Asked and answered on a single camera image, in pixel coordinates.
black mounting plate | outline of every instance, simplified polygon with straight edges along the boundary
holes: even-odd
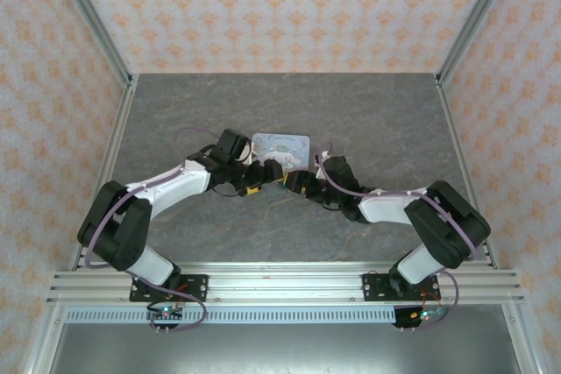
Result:
[[[437,275],[428,276],[411,291],[404,291],[402,297],[391,287],[389,274],[367,273],[362,275],[362,293],[365,301],[422,301],[422,289],[428,293],[434,293],[440,300],[440,286],[438,285]],[[427,301],[436,301],[430,295],[425,298]]]
[[[179,285],[187,284],[185,289],[181,290],[183,293],[188,293],[193,295],[201,301],[207,300],[207,291],[209,289],[209,275],[180,275]],[[181,297],[177,295],[172,295],[169,300],[165,298],[162,299],[162,293],[150,286],[145,284],[140,280],[132,279],[131,294],[129,295],[130,302],[161,302],[169,301],[176,302],[179,301]]]

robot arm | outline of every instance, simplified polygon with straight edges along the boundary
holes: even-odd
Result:
[[[414,289],[443,267],[456,268],[469,257],[470,249],[465,241],[426,201],[412,194],[384,194],[379,189],[360,186],[344,157],[326,159],[317,173],[296,171],[286,177],[276,161],[269,159],[263,164],[252,162],[249,138],[226,130],[216,145],[189,155],[175,169],[127,186],[115,181],[105,184],[80,228],[78,240],[118,271],[127,271],[156,286],[176,290],[180,269],[146,245],[150,221],[175,203],[219,184],[231,183],[239,195],[245,195],[265,183],[282,181],[289,190],[305,194],[307,199],[337,205],[351,221],[412,225],[423,245],[402,258],[390,271],[391,287],[398,296],[402,297],[405,291]],[[328,174],[331,183],[325,179],[322,170]],[[343,190],[362,193],[366,197],[343,193],[334,187],[334,183]],[[103,218],[115,203],[131,192],[135,193],[102,226]],[[490,229],[483,217],[448,183],[437,181],[414,192],[438,201],[473,245],[478,246],[489,235]],[[95,231],[100,235],[94,244],[90,244]]]

wall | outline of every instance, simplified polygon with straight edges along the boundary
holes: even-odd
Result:
[[[436,72],[476,0],[93,0],[133,73]]]
[[[72,0],[0,1],[0,365],[21,372],[122,91]]]
[[[561,0],[497,0],[446,91],[501,263],[522,270],[561,372]]]

orange floral wallpaper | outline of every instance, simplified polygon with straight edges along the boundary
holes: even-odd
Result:
[[[561,0],[497,0],[446,90],[501,263],[522,270],[559,372]]]
[[[436,72],[476,0],[93,0],[133,73]]]
[[[0,371],[65,268],[122,92],[72,0],[0,0]]]

gray stone surface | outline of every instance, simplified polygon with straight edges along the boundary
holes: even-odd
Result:
[[[185,124],[309,135],[315,151],[333,142],[364,185],[442,179],[465,194],[431,74],[143,74],[114,178],[129,183],[176,166],[171,138]],[[190,153],[212,140],[192,133],[181,145]],[[277,186],[187,198],[152,222],[148,242],[178,262],[396,260],[420,243],[408,226],[352,223]]]

